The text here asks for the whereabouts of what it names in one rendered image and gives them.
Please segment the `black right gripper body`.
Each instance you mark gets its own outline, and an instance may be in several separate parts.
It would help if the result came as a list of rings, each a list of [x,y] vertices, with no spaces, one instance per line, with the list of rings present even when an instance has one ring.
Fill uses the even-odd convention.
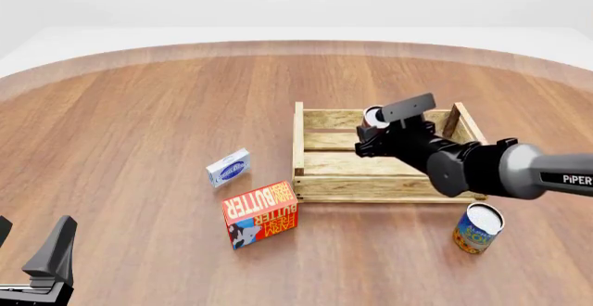
[[[435,152],[430,141],[435,138],[432,121],[393,122],[371,141],[355,144],[355,153],[361,158],[407,156],[428,157]]]

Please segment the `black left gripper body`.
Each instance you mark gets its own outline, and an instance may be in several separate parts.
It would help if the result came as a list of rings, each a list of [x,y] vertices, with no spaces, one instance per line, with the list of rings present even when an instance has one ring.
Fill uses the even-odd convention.
[[[28,285],[0,284],[0,306],[68,306],[73,291],[50,277],[32,278]]]

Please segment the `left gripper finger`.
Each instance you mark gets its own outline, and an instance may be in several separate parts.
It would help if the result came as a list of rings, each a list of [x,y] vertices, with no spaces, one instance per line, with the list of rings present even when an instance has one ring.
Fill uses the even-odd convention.
[[[72,256],[77,222],[62,216],[40,249],[22,267],[30,276],[31,287],[50,287],[54,283],[73,286]]]
[[[0,215],[0,248],[5,243],[12,227],[13,223],[9,221],[5,216]]]

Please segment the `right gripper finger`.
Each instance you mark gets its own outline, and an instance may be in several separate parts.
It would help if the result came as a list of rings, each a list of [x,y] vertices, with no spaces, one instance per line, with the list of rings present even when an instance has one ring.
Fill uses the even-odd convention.
[[[375,126],[372,127],[365,127],[365,126],[358,126],[356,127],[357,136],[361,143],[367,143],[371,141],[376,135],[378,135],[381,130]]]

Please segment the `tomato sauce tin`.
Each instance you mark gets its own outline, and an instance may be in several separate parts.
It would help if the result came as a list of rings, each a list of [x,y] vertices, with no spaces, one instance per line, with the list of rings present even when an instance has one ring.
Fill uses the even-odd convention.
[[[371,106],[363,110],[362,126],[366,128],[376,127],[377,129],[384,129],[389,126],[388,122],[380,121],[378,113],[382,110],[382,106]]]

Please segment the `wooden slat tray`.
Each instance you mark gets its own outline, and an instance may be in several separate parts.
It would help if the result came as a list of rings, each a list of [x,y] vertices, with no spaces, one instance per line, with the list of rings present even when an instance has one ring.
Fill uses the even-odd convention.
[[[306,109],[295,103],[293,188],[300,202],[470,203],[487,196],[439,194],[428,177],[393,158],[354,152],[358,109]]]

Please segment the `blue yellow soup tin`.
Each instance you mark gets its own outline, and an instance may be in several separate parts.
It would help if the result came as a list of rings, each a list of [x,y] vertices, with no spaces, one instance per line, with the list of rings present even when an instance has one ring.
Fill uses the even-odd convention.
[[[505,227],[502,214],[491,205],[474,202],[466,208],[452,238],[457,246],[470,254],[481,254]]]

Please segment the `red butter box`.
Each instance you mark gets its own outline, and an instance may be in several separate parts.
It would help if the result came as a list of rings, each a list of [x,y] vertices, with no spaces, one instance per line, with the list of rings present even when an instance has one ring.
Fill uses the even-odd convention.
[[[227,198],[221,206],[233,249],[298,225],[298,199],[287,181]]]

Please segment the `white blue cream cheese box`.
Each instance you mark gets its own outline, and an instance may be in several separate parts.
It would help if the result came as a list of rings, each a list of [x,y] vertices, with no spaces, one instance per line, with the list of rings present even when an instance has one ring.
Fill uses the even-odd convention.
[[[247,149],[238,149],[226,158],[207,166],[206,171],[211,184],[218,188],[250,170],[251,157]]]

